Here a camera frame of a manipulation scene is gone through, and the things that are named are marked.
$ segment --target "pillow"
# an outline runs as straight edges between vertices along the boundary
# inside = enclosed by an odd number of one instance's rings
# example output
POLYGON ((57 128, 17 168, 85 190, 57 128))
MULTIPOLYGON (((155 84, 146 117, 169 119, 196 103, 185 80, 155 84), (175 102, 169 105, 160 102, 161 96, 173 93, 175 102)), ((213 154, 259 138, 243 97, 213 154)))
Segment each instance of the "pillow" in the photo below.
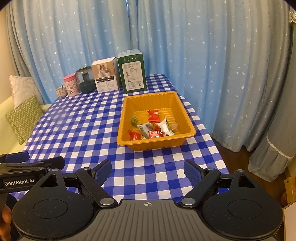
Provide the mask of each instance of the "pillow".
POLYGON ((42 114, 42 110, 35 95, 30 97, 15 110, 5 114, 20 145, 29 139, 34 126, 42 114))
POLYGON ((43 104, 41 94, 32 77, 18 77, 10 75, 9 82, 15 109, 33 95, 36 95, 39 105, 43 104))

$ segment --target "green chevron pillow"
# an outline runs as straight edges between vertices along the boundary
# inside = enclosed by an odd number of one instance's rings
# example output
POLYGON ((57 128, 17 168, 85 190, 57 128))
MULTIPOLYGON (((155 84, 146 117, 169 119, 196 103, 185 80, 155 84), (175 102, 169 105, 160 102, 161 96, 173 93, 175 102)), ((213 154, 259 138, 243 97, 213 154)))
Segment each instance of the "green chevron pillow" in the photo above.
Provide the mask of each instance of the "green chevron pillow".
POLYGON ((5 114, 20 145, 29 139, 42 114, 36 95, 31 96, 15 110, 5 114))

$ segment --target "white patterned pillow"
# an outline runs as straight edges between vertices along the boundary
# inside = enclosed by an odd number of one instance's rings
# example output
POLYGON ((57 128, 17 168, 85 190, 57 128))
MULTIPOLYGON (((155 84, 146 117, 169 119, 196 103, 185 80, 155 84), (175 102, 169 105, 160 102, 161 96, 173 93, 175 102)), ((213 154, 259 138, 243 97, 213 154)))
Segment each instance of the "white patterned pillow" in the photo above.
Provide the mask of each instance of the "white patterned pillow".
POLYGON ((41 94, 37 89, 32 77, 18 77, 10 75, 9 82, 15 109, 33 95, 36 95, 39 105, 43 104, 41 94))

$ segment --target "product box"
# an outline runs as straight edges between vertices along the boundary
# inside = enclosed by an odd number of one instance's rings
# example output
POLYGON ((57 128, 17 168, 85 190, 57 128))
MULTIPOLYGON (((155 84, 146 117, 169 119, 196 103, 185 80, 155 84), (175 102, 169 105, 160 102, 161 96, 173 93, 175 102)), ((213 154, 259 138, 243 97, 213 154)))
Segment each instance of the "product box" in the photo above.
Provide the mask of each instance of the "product box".
POLYGON ((121 80, 116 57, 97 60, 91 69, 99 93, 119 90, 121 80))
POLYGON ((147 90, 143 54, 127 50, 120 52, 117 60, 124 93, 147 90))

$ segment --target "black robotic device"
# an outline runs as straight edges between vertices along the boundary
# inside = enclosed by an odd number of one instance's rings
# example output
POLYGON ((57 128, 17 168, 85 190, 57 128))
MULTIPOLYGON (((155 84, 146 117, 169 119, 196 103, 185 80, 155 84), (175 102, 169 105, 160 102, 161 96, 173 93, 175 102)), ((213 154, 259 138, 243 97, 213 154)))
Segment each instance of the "black robotic device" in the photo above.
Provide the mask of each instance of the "black robotic device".
POLYGON ((186 160, 184 173, 194 188, 178 203, 121 200, 118 204, 101 187, 110 175, 110 160, 75 173, 61 172, 62 157, 7 164, 2 156, 1 162, 0 197, 29 190, 12 210, 20 241, 275 241, 273 235, 282 223, 280 205, 244 170, 221 174, 186 160), (18 183, 32 178, 34 185, 18 183), (79 194, 66 187, 77 187, 79 194), (227 192, 217 194, 218 188, 225 187, 227 192))

